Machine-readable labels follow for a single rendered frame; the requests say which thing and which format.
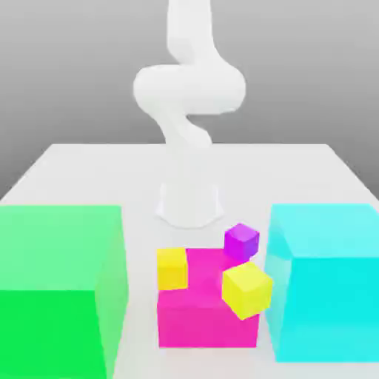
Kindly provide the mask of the small purple cube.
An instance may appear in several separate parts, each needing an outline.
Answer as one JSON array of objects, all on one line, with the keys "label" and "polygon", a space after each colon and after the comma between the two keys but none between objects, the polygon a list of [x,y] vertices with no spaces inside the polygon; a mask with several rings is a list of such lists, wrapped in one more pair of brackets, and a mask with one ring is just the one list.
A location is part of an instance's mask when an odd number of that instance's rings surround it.
[{"label": "small purple cube", "polygon": [[258,252],[259,239],[259,231],[236,224],[224,233],[224,252],[237,261],[246,262]]}]

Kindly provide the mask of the large magenta box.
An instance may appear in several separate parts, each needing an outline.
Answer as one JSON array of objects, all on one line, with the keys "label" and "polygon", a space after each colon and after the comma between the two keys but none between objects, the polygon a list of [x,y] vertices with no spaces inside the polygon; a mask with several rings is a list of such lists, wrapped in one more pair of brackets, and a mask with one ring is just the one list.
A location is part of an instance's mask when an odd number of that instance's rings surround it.
[{"label": "large magenta box", "polygon": [[259,316],[242,321],[222,300],[223,271],[241,264],[222,249],[187,250],[188,287],[158,293],[161,348],[254,348]]}]

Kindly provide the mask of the large cyan box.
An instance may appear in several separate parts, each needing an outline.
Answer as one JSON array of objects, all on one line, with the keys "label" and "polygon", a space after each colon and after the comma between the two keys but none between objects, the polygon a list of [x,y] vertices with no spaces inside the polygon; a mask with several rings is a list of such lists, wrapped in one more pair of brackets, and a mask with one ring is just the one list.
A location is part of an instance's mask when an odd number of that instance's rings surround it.
[{"label": "large cyan box", "polygon": [[379,212],[274,204],[265,272],[278,362],[379,362]]}]

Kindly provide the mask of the small lemon-yellow cube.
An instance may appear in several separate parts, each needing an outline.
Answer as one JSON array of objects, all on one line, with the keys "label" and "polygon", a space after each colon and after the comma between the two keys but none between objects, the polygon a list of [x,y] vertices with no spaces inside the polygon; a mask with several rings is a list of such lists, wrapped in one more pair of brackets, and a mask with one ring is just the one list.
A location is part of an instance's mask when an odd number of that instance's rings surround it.
[{"label": "small lemon-yellow cube", "polygon": [[270,307],[273,280],[251,261],[223,272],[221,297],[240,320]]}]

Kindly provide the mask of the small orange-yellow cube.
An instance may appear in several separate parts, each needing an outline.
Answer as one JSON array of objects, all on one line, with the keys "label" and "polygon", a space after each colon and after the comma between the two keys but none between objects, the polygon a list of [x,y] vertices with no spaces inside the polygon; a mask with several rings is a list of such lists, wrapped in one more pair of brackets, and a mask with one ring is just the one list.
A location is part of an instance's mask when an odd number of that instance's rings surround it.
[{"label": "small orange-yellow cube", "polygon": [[187,251],[184,247],[157,249],[158,290],[188,287]]}]

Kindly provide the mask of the large green box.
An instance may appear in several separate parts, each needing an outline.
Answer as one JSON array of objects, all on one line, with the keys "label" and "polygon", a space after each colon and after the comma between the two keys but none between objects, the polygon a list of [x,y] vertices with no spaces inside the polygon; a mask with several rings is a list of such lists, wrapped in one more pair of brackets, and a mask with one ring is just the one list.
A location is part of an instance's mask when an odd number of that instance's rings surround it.
[{"label": "large green box", "polygon": [[128,297],[120,207],[0,206],[0,379],[113,379]]}]

